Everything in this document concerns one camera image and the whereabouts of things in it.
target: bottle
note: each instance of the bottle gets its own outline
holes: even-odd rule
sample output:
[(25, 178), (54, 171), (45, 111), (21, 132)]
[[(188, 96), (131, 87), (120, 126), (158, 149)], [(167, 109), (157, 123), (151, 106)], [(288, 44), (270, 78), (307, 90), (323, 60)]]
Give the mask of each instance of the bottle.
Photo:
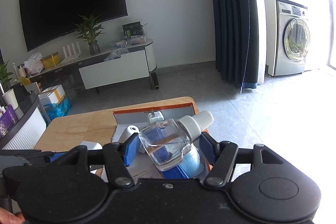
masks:
[(17, 68), (18, 68), (17, 72), (18, 72), (18, 74), (19, 74), (19, 77), (20, 77), (20, 76), (22, 76), (22, 77), (26, 77), (26, 76), (27, 76), (23, 64), (17, 66)]
[(203, 110), (194, 116), (158, 121), (144, 128), (139, 139), (160, 171), (167, 171), (183, 162), (183, 156), (192, 149), (192, 143), (213, 123), (212, 114)]
[(16, 67), (15, 63), (13, 63), (13, 67), (14, 67), (14, 71), (15, 71), (15, 76), (18, 79), (19, 78), (19, 72), (17, 71), (17, 67)]

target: washing machine door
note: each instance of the washing machine door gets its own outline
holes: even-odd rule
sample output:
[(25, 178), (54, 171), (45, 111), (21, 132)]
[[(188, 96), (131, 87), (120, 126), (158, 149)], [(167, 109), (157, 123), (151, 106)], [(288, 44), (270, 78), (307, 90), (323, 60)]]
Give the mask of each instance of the washing machine door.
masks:
[(292, 19), (286, 27), (283, 43), (290, 60), (302, 61), (306, 57), (310, 45), (307, 24), (300, 18)]

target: white plug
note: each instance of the white plug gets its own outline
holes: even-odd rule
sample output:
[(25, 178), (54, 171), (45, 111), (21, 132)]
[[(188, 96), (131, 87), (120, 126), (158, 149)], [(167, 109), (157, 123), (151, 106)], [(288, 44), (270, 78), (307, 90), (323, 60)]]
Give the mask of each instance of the white plug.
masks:
[(161, 111), (153, 111), (151, 110), (151, 112), (148, 114), (148, 122), (149, 124), (158, 122), (158, 121), (163, 121), (164, 117), (161, 113)]

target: washing machine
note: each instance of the washing machine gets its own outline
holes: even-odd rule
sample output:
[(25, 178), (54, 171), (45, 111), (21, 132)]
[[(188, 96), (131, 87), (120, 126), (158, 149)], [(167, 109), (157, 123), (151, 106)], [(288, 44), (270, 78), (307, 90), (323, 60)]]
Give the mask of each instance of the washing machine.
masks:
[(288, 0), (275, 0), (271, 8), (267, 4), (266, 71), (272, 76), (304, 72), (310, 45), (307, 7)]

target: dark green curtain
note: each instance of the dark green curtain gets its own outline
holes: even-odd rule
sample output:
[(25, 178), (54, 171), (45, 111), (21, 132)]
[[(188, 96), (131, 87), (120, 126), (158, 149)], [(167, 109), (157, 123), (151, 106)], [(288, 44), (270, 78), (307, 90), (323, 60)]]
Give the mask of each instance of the dark green curtain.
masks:
[(259, 34), (256, 0), (213, 0), (216, 69), (236, 87), (256, 88)]

